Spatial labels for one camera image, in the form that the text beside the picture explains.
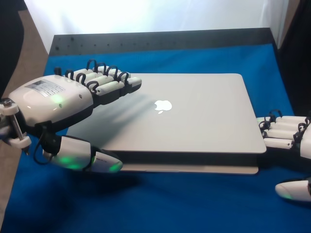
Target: blue surface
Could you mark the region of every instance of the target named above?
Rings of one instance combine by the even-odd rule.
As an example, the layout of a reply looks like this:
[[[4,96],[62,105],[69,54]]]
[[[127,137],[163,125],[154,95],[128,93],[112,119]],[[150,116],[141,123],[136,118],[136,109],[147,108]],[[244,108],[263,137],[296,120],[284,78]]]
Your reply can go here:
[[[50,57],[45,75],[55,66],[81,69],[90,58],[129,72],[239,73],[258,117],[274,108],[293,114],[272,45]],[[310,232],[310,207],[274,191],[304,175],[281,167],[255,176],[82,174],[22,155],[1,232]]]

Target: robotic hand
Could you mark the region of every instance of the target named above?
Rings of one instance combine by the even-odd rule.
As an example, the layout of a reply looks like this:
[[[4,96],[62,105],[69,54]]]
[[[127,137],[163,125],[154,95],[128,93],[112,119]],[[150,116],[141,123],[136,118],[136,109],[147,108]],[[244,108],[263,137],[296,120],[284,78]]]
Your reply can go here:
[[[257,121],[267,147],[299,150],[301,157],[311,159],[311,112],[307,117],[283,116],[279,110],[272,110],[269,117]],[[276,185],[276,192],[286,199],[311,201],[311,178],[284,181]]]
[[[28,154],[31,140],[26,133],[39,138],[34,160],[49,162],[82,171],[117,172],[122,168],[118,157],[92,146],[89,142],[55,133],[66,129],[92,114],[93,108],[116,101],[141,87],[141,79],[89,60],[85,69],[54,69],[55,75],[34,79],[0,102],[0,140]],[[43,148],[45,162],[35,153]]]

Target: silver laptop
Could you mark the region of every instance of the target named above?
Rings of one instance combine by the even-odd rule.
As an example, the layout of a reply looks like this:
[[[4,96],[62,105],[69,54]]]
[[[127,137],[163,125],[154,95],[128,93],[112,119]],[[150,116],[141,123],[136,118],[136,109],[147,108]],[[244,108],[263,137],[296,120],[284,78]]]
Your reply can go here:
[[[115,151],[123,170],[256,173],[266,146],[239,74],[132,74],[141,88],[68,135]]]

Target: brown floor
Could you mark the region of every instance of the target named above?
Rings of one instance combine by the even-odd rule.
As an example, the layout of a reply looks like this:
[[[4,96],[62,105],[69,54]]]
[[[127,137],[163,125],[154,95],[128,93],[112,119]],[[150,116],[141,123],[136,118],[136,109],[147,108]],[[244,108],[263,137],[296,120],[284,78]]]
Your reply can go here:
[[[28,10],[20,11],[19,16],[24,26],[24,42],[17,67],[3,97],[7,97],[11,91],[22,84],[41,77],[48,59],[48,54]],[[11,194],[20,154],[19,149],[0,142],[0,227]]]

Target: apple logo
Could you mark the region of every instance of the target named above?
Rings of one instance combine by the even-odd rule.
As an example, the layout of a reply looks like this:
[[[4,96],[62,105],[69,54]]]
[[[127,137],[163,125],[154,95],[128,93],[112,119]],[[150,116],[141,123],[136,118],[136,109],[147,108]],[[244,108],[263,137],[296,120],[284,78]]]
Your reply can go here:
[[[168,100],[158,100],[155,102],[155,110],[159,111],[158,114],[163,113],[163,111],[169,111],[172,109],[172,104]]]

